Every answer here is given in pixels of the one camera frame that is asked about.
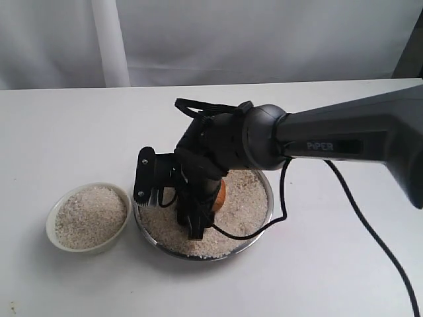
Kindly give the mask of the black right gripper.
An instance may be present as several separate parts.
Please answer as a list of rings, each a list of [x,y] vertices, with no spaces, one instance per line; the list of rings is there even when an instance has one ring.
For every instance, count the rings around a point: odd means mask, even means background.
[[[250,112],[189,112],[191,124],[174,153],[184,178],[176,182],[176,219],[188,231],[189,240],[202,240],[214,224],[213,205],[221,189],[221,178],[230,170],[250,170],[247,154],[247,118]]]

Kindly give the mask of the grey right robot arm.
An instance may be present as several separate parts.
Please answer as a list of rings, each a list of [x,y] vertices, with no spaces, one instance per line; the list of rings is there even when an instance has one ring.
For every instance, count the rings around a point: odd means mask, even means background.
[[[421,86],[298,113],[249,101],[175,105],[192,118],[174,150],[190,188],[178,198],[177,221],[192,240],[212,225],[212,198],[228,171],[277,170],[297,157],[383,163],[422,207]]]

